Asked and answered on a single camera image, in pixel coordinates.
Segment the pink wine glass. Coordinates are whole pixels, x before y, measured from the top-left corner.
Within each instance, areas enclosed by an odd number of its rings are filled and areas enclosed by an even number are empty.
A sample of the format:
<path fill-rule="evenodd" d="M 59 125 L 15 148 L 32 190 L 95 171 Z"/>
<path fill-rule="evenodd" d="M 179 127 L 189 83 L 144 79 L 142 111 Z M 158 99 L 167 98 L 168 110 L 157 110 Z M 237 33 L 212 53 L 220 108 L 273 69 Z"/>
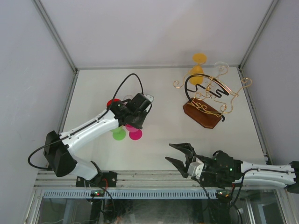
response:
<path fill-rule="evenodd" d="M 142 137 L 142 130 L 126 125 L 125 128 L 128 130 L 129 138 L 132 140 L 139 140 Z"/>

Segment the green wine glass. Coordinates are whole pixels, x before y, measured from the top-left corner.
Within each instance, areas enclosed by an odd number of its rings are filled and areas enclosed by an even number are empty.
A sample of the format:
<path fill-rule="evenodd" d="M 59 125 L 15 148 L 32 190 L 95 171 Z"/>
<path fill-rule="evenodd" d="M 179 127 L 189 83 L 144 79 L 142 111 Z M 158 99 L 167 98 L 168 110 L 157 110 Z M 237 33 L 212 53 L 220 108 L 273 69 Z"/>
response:
<path fill-rule="evenodd" d="M 114 140 L 123 140 L 126 137 L 126 131 L 123 129 L 123 126 L 120 126 L 118 128 L 115 128 L 111 130 L 112 132 L 112 137 Z"/>

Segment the clear wine glass front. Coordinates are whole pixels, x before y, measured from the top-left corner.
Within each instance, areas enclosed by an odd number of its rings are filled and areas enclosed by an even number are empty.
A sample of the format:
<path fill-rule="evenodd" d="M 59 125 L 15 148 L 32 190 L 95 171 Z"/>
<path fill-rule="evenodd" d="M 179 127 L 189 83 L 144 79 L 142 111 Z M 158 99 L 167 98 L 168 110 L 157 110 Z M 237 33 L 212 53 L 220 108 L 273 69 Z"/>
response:
<path fill-rule="evenodd" d="M 123 101 L 125 101 L 125 100 L 130 100 L 130 99 L 132 99 L 132 98 L 133 98 L 132 95 L 126 95 L 126 96 L 123 98 Z"/>

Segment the clear wine glass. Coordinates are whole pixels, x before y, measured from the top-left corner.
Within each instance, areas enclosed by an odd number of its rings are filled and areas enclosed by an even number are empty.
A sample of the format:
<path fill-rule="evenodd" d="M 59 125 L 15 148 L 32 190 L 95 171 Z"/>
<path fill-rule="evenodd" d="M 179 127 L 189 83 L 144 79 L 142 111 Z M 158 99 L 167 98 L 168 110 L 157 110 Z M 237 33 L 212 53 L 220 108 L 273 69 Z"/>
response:
<path fill-rule="evenodd" d="M 123 98 L 123 101 L 125 101 L 125 100 L 130 100 L 130 99 L 132 99 L 132 98 L 133 98 L 132 95 L 126 95 L 126 96 Z"/>
<path fill-rule="evenodd" d="M 216 62 L 214 68 L 218 71 L 216 78 L 219 78 L 222 75 L 225 75 L 229 71 L 229 65 L 225 62 Z"/>

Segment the red wine glass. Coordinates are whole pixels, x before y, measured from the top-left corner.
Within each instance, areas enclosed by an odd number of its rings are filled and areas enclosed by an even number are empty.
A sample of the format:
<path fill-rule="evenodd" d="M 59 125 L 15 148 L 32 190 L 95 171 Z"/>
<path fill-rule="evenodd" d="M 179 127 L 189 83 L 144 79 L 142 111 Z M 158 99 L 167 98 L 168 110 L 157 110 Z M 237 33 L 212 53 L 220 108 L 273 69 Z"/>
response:
<path fill-rule="evenodd" d="M 110 106 L 111 106 L 111 104 L 112 104 L 113 102 L 117 102 L 117 101 L 119 101 L 118 98 L 114 98 L 114 99 L 109 100 L 109 101 L 107 102 L 107 109 L 110 108 Z"/>

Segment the clear wine glass back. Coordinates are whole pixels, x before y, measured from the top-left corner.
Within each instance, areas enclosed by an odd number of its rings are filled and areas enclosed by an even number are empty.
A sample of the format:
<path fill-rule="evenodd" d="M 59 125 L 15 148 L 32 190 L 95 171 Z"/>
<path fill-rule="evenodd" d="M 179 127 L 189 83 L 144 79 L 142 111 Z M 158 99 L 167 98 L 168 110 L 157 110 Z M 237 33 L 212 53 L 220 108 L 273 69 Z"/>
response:
<path fill-rule="evenodd" d="M 218 71 L 216 78 L 219 78 L 222 75 L 225 75 L 229 71 L 229 65 L 225 62 L 216 62 L 214 68 Z"/>

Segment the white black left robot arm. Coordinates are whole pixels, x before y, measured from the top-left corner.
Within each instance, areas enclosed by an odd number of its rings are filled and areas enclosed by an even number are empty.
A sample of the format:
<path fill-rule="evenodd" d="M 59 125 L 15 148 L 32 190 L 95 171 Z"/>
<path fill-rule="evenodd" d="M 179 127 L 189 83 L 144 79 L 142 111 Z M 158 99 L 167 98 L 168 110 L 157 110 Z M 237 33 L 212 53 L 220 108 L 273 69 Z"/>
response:
<path fill-rule="evenodd" d="M 70 131 L 48 133 L 43 154 L 50 168 L 57 177 L 75 175 L 93 187 L 99 186 L 102 171 L 98 165 L 77 157 L 76 152 L 88 142 L 121 126 L 142 129 L 153 101 L 152 95 L 137 93 L 126 102 L 113 101 L 102 113 Z"/>

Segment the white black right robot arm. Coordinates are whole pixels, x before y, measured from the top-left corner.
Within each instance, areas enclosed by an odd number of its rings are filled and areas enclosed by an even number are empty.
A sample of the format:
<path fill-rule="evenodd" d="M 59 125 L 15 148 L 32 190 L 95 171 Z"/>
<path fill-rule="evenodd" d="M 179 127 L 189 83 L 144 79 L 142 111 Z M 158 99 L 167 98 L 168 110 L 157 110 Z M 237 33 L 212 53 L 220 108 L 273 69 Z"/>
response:
<path fill-rule="evenodd" d="M 263 165 L 234 159 L 222 150 L 212 157 L 196 154 L 189 143 L 169 144 L 185 155 L 185 162 L 166 157 L 183 178 L 200 182 L 203 187 L 224 189 L 234 184 L 275 186 L 287 192 L 299 192 L 299 163 Z"/>

